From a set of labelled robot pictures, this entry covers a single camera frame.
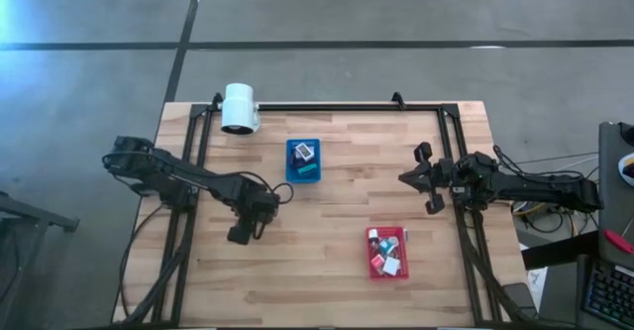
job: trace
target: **black keyboard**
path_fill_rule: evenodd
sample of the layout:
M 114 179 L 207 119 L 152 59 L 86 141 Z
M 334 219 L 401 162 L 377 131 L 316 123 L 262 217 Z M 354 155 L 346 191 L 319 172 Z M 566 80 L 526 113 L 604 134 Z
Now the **black keyboard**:
M 583 310 L 634 330 L 634 272 L 593 261 Z

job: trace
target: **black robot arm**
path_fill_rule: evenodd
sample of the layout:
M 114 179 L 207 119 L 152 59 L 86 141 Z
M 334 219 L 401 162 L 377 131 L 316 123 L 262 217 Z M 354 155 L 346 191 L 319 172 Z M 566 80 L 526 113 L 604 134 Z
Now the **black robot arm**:
M 450 187 L 455 203 L 467 210 L 484 210 L 494 200 L 536 201 L 556 203 L 580 212 L 601 208 L 596 184 L 584 177 L 554 174 L 506 174 L 491 157 L 475 152 L 457 161 L 440 159 L 429 163 L 431 147 L 423 143 L 414 151 L 419 165 L 401 174 L 398 179 L 429 192 L 427 211 L 435 214 L 445 207 L 436 187 Z
M 155 148 L 146 139 L 117 137 L 112 152 L 102 162 L 116 177 L 138 180 L 140 183 L 130 186 L 135 192 L 142 196 L 156 192 L 161 202 L 171 208 L 189 204 L 186 199 L 196 188 L 209 191 L 238 216 L 236 226 L 227 235 L 232 242 L 246 245 L 252 235 L 259 239 L 264 226 L 277 215 L 279 196 L 265 181 L 260 183 L 238 172 L 209 171 Z

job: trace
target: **desk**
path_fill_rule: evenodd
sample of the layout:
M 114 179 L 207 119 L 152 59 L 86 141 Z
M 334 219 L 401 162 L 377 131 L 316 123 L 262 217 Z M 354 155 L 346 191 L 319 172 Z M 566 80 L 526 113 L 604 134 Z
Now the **desk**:
M 158 148 L 180 156 L 190 106 L 165 105 Z M 469 151 L 492 154 L 483 103 L 460 102 L 459 106 Z M 246 247 L 226 240 L 236 220 L 233 213 L 201 193 L 181 326 L 472 323 L 451 198 L 445 195 L 445 211 L 427 215 L 427 196 L 396 179 L 416 166 L 412 152 L 419 143 L 432 144 L 432 160 L 442 155 L 435 114 L 263 112 L 261 118 L 259 131 L 240 137 L 222 133 L 220 114 L 215 114 L 205 167 L 216 172 L 250 170 L 277 184 L 284 181 L 286 140 L 319 138 L 322 179 L 316 184 L 296 185 L 292 202 L 281 205 L 263 237 Z M 458 147 L 453 148 L 457 155 Z M 197 146 L 193 151 L 194 161 Z M 144 199 L 139 218 L 145 218 L 158 204 L 157 199 Z M 143 298 L 157 278 L 167 215 L 164 211 L 152 220 L 134 244 L 125 273 L 131 305 Z M 365 228 L 390 225 L 409 230 L 410 278 L 371 281 Z M 508 207 L 491 204 L 484 212 L 484 229 L 493 272 L 500 282 L 525 282 Z M 486 314 L 481 279 L 478 287 Z M 170 302 L 168 290 L 164 316 L 169 315 Z M 119 304 L 114 320 L 122 315 Z

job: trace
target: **white camera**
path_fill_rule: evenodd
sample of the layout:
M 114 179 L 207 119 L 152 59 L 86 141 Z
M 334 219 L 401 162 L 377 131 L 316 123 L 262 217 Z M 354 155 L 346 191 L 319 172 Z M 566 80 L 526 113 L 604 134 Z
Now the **white camera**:
M 248 84 L 228 84 L 220 109 L 225 133 L 248 135 L 260 127 L 258 104 L 254 103 L 254 90 Z

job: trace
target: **concrete floor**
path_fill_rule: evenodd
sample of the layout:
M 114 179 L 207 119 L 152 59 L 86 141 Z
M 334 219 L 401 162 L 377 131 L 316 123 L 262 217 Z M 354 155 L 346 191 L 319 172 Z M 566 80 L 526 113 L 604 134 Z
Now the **concrete floor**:
M 0 44 L 178 42 L 188 4 L 0 0 Z M 200 0 L 191 41 L 634 39 L 633 11 L 634 0 Z M 139 200 L 100 157 L 117 135 L 154 137 L 174 56 L 0 51 L 0 189 L 81 219 L 75 234 L 48 234 L 21 328 L 109 322 Z M 483 100 L 495 141 L 525 161 L 595 151 L 599 122 L 634 122 L 633 60 L 624 48 L 188 52 L 175 100 L 235 81 L 263 101 Z

